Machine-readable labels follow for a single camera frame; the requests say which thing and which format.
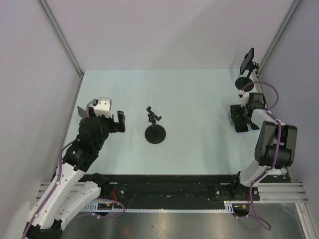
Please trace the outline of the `rusty round phone stand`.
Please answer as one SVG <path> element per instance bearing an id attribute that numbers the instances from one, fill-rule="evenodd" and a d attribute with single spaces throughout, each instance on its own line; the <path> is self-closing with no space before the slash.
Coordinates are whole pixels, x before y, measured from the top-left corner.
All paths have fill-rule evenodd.
<path id="1" fill-rule="evenodd" d="M 82 119 L 87 117 L 86 110 L 79 107 L 79 106 L 77 107 L 77 112 L 78 112 L 79 117 L 81 117 Z"/>

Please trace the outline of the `blue-cased smartphone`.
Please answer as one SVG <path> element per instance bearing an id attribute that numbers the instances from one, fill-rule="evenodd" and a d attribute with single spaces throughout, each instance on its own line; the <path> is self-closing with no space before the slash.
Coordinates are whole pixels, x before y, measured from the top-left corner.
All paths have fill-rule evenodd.
<path id="1" fill-rule="evenodd" d="M 259 130 L 259 129 L 260 129 L 260 128 L 259 128 L 256 124 L 254 124 L 254 123 L 248 124 L 248 126 L 249 126 L 250 130 Z"/>

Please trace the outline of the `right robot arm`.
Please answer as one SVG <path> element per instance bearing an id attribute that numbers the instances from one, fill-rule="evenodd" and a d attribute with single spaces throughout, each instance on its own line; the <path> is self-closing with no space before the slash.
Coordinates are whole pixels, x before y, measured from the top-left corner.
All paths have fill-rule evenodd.
<path id="1" fill-rule="evenodd" d="M 231 185 L 230 195 L 241 200 L 270 172 L 290 167 L 295 159 L 298 129 L 281 122 L 265 108 L 261 93 L 239 91 L 241 103 L 230 106 L 231 123 L 237 133 L 259 130 L 253 162 L 239 172 L 239 182 Z"/>

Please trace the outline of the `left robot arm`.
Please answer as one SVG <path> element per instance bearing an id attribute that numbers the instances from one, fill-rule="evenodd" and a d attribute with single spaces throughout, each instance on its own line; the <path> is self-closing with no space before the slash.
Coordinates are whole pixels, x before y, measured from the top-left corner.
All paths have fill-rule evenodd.
<path id="1" fill-rule="evenodd" d="M 105 113 L 93 113 L 83 119 L 75 140 L 60 153 L 54 179 L 30 210 L 22 234 L 24 239 L 59 239 L 67 225 L 90 202 L 108 199 L 113 194 L 109 179 L 99 173 L 89 176 L 84 186 L 68 197 L 74 185 L 98 158 L 111 133 L 125 132 L 125 115 L 117 112 L 118 122 Z"/>

